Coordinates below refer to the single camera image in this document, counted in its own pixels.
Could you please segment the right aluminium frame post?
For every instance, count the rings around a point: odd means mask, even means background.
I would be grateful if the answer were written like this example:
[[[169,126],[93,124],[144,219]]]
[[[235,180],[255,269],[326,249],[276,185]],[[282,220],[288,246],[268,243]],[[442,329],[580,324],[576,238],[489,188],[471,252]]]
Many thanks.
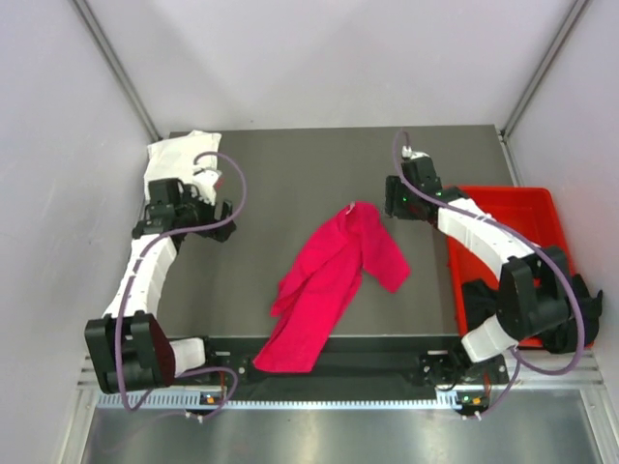
[[[499,138],[504,144],[508,143],[526,109],[538,93],[552,66],[590,5],[590,0],[570,2],[567,12],[561,19],[556,31],[552,34],[550,42],[544,48],[544,53],[518,97],[516,105],[510,112],[506,123],[498,132]]]

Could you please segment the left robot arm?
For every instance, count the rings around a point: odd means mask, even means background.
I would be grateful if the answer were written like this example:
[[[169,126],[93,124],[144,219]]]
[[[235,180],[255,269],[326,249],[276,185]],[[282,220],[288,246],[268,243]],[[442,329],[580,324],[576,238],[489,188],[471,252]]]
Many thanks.
[[[156,319],[167,273],[185,237],[225,242],[235,231],[233,204],[202,195],[196,183],[150,181],[145,217],[132,231],[130,260],[119,290],[84,337],[101,390],[107,394],[164,388],[181,374],[209,383],[219,360],[199,338],[170,340]]]

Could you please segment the red plastic bin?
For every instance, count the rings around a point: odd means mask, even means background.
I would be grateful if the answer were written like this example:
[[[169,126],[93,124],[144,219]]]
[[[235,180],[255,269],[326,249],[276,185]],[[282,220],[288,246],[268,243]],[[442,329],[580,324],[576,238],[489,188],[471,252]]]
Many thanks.
[[[561,222],[552,196],[544,188],[464,187],[463,190],[486,213],[512,227],[532,242],[558,246],[569,254]],[[492,271],[464,246],[447,240],[449,267],[456,302],[458,333],[479,327],[494,312],[498,280]],[[572,284],[581,308],[585,346],[590,348],[599,333],[603,292],[593,295],[584,279],[569,265]],[[571,320],[557,329],[524,339],[521,348],[546,349],[553,354],[572,353],[576,344],[576,325]]]

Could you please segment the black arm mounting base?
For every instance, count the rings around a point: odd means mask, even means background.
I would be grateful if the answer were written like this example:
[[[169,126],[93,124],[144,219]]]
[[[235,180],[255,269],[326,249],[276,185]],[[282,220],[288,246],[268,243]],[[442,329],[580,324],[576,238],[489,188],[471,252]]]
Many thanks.
[[[505,359],[497,356],[457,374],[447,351],[455,335],[333,336],[313,370],[302,374],[266,373],[252,360],[265,344],[262,336],[202,339],[209,366],[227,366],[239,376],[237,399],[386,400],[430,399],[436,387],[454,381],[462,387],[493,388],[508,382]]]

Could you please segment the aluminium frame post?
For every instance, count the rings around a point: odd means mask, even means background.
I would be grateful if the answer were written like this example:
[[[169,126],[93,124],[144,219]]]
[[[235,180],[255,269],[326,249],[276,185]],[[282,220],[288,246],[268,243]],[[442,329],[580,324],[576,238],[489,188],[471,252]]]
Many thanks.
[[[152,142],[161,140],[161,134],[158,131],[153,118],[149,114],[149,111],[147,110],[142,98],[133,84],[130,75],[126,71],[126,68],[117,54],[111,40],[104,31],[101,22],[90,5],[90,2],[86,0],[69,0],[69,4],[73,7],[81,23],[87,30],[89,37],[92,39],[97,50],[103,57],[103,61],[112,73],[121,93],[126,98],[135,117],[147,133],[149,139]]]
[[[561,19],[556,31],[552,34],[550,42],[544,48],[544,53],[518,97],[516,105],[510,112],[506,123],[498,132],[499,138],[504,144],[508,143],[526,109],[538,93],[552,66],[590,5],[590,0],[570,2],[567,12]]]

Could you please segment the pink t-shirt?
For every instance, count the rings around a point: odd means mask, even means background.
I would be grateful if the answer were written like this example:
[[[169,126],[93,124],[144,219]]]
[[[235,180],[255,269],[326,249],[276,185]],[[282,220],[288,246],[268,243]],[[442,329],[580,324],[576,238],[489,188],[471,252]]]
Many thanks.
[[[354,202],[304,244],[278,286],[270,314],[278,319],[253,360],[267,373],[309,373],[368,273],[391,293],[410,275],[376,206]]]

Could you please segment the folded white t-shirt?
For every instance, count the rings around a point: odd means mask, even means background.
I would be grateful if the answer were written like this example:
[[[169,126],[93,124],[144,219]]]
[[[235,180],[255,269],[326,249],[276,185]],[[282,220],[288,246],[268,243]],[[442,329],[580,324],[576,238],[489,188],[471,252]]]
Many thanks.
[[[193,172],[198,167],[218,168],[218,157],[206,155],[198,162],[194,160],[203,153],[217,152],[220,143],[221,134],[218,132],[193,130],[184,136],[150,144],[147,147],[149,161],[143,176],[146,201],[151,199],[149,183],[161,179],[178,179],[185,185],[193,186],[193,191],[197,191],[192,183]]]

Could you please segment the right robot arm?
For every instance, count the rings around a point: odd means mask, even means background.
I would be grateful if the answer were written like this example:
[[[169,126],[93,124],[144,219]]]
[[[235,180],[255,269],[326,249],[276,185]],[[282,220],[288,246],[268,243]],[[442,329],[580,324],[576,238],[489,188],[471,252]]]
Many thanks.
[[[386,195],[388,215],[432,224],[498,280],[493,315],[466,333],[452,352],[454,375],[474,382],[486,372],[487,360],[570,320],[576,324],[576,347],[567,368],[573,369],[585,348],[584,323],[564,251],[538,246],[484,212],[460,188],[444,188],[424,153],[397,159],[395,168]]]

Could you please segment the left aluminium frame post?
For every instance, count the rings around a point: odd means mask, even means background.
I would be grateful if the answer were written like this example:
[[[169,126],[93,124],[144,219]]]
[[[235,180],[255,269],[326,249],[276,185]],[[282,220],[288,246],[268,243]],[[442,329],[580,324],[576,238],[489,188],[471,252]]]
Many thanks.
[[[111,40],[104,31],[101,22],[90,5],[90,2],[86,0],[69,0],[69,4],[73,7],[81,23],[87,30],[89,37],[92,39],[97,50],[103,57],[103,61],[112,73],[121,93],[126,98],[135,117],[147,133],[149,139],[152,142],[161,140],[161,134],[158,131],[153,118],[149,114],[149,111],[147,110],[142,98],[133,84],[130,75],[126,71],[126,68],[117,54]]]

